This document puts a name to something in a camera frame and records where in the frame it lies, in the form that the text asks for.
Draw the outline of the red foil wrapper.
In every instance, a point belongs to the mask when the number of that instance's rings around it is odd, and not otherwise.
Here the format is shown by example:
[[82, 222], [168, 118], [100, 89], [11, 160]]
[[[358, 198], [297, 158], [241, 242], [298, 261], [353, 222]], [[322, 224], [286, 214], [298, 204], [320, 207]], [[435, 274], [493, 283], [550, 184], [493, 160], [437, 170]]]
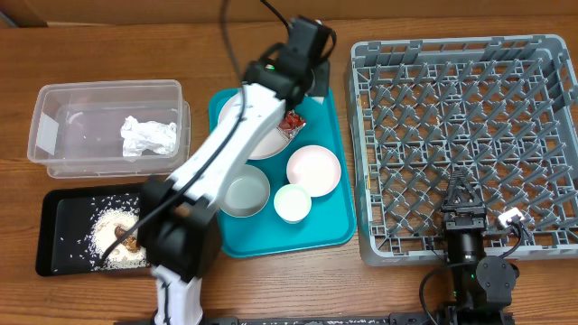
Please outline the red foil wrapper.
[[291, 142], [306, 125], [306, 120], [294, 110], [285, 113], [284, 119], [278, 125], [277, 130], [289, 142]]

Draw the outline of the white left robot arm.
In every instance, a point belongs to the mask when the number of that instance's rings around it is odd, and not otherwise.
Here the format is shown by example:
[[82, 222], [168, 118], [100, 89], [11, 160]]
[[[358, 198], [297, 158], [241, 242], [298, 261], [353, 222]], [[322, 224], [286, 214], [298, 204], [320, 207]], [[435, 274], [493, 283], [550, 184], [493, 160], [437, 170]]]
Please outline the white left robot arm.
[[336, 32], [298, 16], [277, 42], [241, 72], [240, 103], [165, 181], [141, 189], [136, 238], [156, 280], [153, 324], [199, 324], [202, 277], [221, 249], [218, 211], [233, 178], [286, 111], [313, 88], [328, 89]]

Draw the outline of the pink bowl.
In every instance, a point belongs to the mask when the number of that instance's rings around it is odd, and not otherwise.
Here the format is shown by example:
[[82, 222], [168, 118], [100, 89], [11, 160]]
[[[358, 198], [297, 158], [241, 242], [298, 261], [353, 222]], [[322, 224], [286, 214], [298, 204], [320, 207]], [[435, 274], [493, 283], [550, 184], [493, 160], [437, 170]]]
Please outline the pink bowl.
[[337, 156], [320, 145], [306, 145], [295, 151], [286, 165], [291, 184], [303, 187], [313, 198], [331, 193], [339, 184], [341, 166]]

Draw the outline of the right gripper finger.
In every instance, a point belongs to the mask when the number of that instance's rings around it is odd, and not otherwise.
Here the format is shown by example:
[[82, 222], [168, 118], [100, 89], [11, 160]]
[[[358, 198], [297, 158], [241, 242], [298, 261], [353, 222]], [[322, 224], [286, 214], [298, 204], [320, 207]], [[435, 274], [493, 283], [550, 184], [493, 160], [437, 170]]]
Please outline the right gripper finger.
[[478, 195], [478, 192], [469, 183], [464, 172], [459, 172], [458, 181], [458, 197], [460, 204], [471, 208], [484, 208], [485, 203]]
[[462, 176], [463, 173], [460, 169], [456, 169], [452, 172], [444, 199], [444, 207], [446, 209], [455, 209], [463, 203]]

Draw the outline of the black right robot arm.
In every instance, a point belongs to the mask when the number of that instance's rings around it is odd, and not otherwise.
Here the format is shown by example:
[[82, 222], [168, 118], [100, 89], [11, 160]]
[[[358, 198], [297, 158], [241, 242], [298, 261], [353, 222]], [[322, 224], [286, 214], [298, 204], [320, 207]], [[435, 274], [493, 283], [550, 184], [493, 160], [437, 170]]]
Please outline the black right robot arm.
[[462, 168], [452, 172], [441, 212], [457, 309], [490, 313], [508, 307], [517, 271], [505, 258], [486, 254], [486, 205]]

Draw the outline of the grey bowl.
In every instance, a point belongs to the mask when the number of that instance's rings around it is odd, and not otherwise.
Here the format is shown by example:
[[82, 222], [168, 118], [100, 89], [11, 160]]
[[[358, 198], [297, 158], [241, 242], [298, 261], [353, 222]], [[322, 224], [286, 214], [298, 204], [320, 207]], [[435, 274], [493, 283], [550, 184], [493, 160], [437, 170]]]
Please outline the grey bowl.
[[248, 218], [261, 211], [270, 197], [270, 183], [257, 167], [245, 164], [229, 185], [220, 209], [234, 218]]

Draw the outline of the large pink plate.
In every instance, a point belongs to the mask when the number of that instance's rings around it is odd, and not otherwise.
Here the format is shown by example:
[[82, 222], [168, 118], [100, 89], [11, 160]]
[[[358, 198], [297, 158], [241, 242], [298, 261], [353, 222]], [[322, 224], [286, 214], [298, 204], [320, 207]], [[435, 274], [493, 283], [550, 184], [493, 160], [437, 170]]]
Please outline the large pink plate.
[[[221, 123], [227, 116], [231, 107], [238, 102], [238, 95], [231, 97], [219, 112], [218, 123]], [[282, 132], [275, 128], [271, 130], [255, 147], [249, 155], [249, 160], [264, 160], [282, 152], [290, 143], [290, 140], [282, 135]]]

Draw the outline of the gold foil wrapper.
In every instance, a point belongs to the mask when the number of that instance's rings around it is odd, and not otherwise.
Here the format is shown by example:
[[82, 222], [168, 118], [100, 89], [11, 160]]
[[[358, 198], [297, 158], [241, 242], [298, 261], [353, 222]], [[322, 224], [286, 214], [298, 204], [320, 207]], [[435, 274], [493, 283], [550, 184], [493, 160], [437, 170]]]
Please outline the gold foil wrapper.
[[[117, 238], [122, 237], [126, 231], [121, 226], [116, 226], [115, 236]], [[130, 253], [137, 253], [140, 250], [140, 246], [137, 243], [137, 239], [133, 235], [129, 235], [123, 242], [122, 245]]]

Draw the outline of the white napkin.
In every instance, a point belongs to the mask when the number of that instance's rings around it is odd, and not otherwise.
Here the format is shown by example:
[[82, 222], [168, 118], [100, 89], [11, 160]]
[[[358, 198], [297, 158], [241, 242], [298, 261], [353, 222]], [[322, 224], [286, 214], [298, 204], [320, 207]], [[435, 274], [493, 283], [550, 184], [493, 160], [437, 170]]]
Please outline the white napkin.
[[162, 124], [155, 121], [139, 122], [128, 116], [121, 126], [124, 157], [141, 156], [149, 150], [156, 154], [169, 154], [175, 150], [177, 125], [174, 122]]

